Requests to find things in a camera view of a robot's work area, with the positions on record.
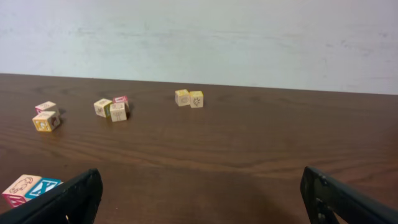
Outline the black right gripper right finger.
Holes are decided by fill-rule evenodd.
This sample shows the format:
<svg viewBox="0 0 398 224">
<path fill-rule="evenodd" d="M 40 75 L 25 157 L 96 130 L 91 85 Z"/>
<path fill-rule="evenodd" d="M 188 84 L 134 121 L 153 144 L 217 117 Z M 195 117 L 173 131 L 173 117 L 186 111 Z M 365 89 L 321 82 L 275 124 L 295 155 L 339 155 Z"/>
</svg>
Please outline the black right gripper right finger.
<svg viewBox="0 0 398 224">
<path fill-rule="evenodd" d="M 336 216 L 347 223 L 397 223 L 396 210 L 314 167 L 304 168 L 300 192 L 311 224 L 338 223 Z"/>
</svg>

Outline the blue letter X block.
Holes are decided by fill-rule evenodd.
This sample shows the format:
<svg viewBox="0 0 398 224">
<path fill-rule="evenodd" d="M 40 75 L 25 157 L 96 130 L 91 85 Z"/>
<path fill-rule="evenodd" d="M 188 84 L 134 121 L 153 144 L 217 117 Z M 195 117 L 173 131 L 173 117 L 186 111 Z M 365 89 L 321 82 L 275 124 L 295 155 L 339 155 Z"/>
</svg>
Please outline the blue letter X block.
<svg viewBox="0 0 398 224">
<path fill-rule="evenodd" d="M 33 187 L 25 194 L 25 198 L 29 200 L 36 198 L 49 190 L 54 189 L 62 183 L 61 180 L 51 178 L 41 178 Z"/>
</svg>

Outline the red dinosaur picture block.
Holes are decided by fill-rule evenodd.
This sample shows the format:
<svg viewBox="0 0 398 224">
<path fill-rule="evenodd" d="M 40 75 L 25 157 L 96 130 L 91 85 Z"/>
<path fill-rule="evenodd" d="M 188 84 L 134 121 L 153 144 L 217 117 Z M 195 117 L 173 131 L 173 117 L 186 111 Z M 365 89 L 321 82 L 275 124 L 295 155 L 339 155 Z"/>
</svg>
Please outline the red dinosaur picture block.
<svg viewBox="0 0 398 224">
<path fill-rule="evenodd" d="M 23 174 L 2 193 L 2 196 L 12 208 L 18 207 L 30 200 L 25 194 L 41 179 L 41 176 Z"/>
</svg>

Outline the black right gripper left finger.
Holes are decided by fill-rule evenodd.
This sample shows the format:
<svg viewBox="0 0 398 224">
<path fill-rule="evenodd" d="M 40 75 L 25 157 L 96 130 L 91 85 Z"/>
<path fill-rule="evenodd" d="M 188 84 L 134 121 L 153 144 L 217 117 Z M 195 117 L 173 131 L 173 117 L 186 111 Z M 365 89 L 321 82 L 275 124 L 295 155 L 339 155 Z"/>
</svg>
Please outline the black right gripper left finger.
<svg viewBox="0 0 398 224">
<path fill-rule="evenodd" d="M 103 194 L 98 169 L 89 169 L 48 192 L 1 214 L 1 224 L 93 224 Z"/>
</svg>

